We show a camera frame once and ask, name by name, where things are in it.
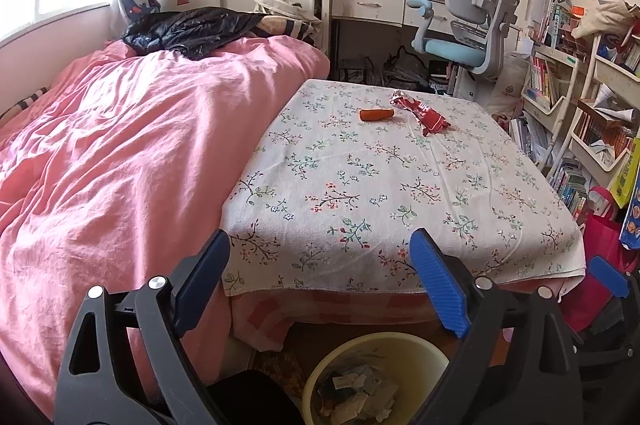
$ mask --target blue chair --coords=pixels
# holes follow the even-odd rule
[[[428,39],[426,33],[433,20],[429,0],[408,0],[411,8],[420,8],[425,19],[411,46],[417,53],[428,53],[455,62],[473,75],[489,80],[502,71],[504,39],[518,18],[520,0],[445,0],[447,9],[465,22],[453,21],[451,29],[460,44]]]

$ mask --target chair armrest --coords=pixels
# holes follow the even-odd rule
[[[414,51],[424,54],[424,35],[433,21],[433,4],[430,0],[407,0],[406,5],[409,8],[420,8],[420,16],[424,18],[424,22],[418,28],[414,40],[411,42]]]

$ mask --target blue package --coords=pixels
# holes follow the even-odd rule
[[[636,185],[626,210],[622,231],[620,231],[620,243],[628,250],[640,249],[640,174],[638,172],[636,172]]]

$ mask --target metal screw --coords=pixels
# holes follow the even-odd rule
[[[551,291],[546,286],[540,286],[538,288],[538,295],[540,295],[543,299],[552,299],[554,297],[553,291]]]
[[[87,295],[89,295],[90,299],[97,299],[98,297],[102,296],[103,293],[104,288],[102,286],[94,286],[89,289]]]
[[[478,277],[476,279],[476,288],[487,291],[494,286],[494,282],[489,277]]]
[[[159,290],[166,284],[166,279],[164,277],[153,277],[148,284],[152,290]]]

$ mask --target window sill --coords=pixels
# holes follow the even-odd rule
[[[85,13],[87,11],[91,11],[91,10],[97,10],[100,8],[105,8],[105,7],[109,7],[111,6],[108,2],[100,2],[98,4],[92,4],[90,6],[83,6],[81,8],[76,8],[73,10],[68,10],[68,11],[63,11],[60,13],[56,13],[53,14],[50,17],[46,17],[43,18],[37,22],[34,22],[33,24],[27,24],[26,26],[22,26],[20,28],[18,28],[15,31],[12,31],[11,33],[9,33],[7,36],[5,36],[3,39],[0,39],[0,48],[3,48],[4,46],[10,44],[11,42],[13,42],[14,40],[19,39],[20,37],[31,33],[32,31],[35,31],[43,26],[46,26],[47,24],[51,24],[53,22],[59,21],[60,19],[64,19],[66,17],[72,17],[73,15],[78,15],[79,13]]]

